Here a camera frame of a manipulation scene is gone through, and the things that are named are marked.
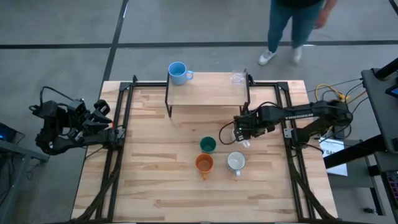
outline black shirt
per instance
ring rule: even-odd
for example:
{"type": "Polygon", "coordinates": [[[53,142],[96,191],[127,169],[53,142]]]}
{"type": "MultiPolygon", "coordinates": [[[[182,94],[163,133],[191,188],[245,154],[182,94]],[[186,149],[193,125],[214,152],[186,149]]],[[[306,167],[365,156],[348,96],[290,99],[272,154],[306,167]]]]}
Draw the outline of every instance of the black shirt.
{"type": "Polygon", "coordinates": [[[292,8],[313,6],[322,0],[277,0],[279,4],[292,8]]]}

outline orange mug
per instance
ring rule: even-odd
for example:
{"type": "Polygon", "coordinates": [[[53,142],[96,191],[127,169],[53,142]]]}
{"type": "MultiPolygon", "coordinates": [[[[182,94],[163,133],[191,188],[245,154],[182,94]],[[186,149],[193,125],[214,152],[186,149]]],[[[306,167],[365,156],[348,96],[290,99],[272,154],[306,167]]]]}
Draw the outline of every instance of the orange mug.
{"type": "Polygon", "coordinates": [[[213,165],[213,158],[207,153],[200,154],[195,161],[195,166],[199,173],[201,173],[203,180],[207,180],[208,174],[213,170],[213,165]]]}

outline hand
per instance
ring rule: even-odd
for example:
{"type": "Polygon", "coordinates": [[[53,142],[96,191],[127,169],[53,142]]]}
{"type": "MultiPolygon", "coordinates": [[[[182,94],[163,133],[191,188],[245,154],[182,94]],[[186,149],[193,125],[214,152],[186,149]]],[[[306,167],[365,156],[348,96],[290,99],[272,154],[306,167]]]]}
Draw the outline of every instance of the hand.
{"type": "Polygon", "coordinates": [[[317,22],[315,23],[315,29],[322,28],[326,24],[326,21],[328,20],[328,18],[329,18],[329,12],[324,9],[321,10],[319,12],[319,18],[318,18],[317,22]]]}

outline blue mug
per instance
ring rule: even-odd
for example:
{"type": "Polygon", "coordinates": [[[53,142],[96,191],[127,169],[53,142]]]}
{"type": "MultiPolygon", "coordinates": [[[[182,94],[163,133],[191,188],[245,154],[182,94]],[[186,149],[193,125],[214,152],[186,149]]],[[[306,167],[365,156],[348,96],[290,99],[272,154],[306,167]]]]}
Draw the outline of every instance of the blue mug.
{"type": "Polygon", "coordinates": [[[193,78],[193,71],[188,71],[187,66],[182,62],[173,62],[169,65],[169,75],[174,85],[183,85],[193,78]]]}

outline person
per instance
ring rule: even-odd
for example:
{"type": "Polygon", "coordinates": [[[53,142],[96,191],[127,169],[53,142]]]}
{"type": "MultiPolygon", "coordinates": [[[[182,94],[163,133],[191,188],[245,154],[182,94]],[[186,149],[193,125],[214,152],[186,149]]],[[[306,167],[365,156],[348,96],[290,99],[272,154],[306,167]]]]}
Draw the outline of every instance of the person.
{"type": "Polygon", "coordinates": [[[302,45],[313,29],[319,29],[326,24],[336,3],[337,0],[271,0],[268,49],[260,56],[259,65],[265,65],[275,56],[287,21],[291,17],[293,61],[299,63],[302,45]]]}

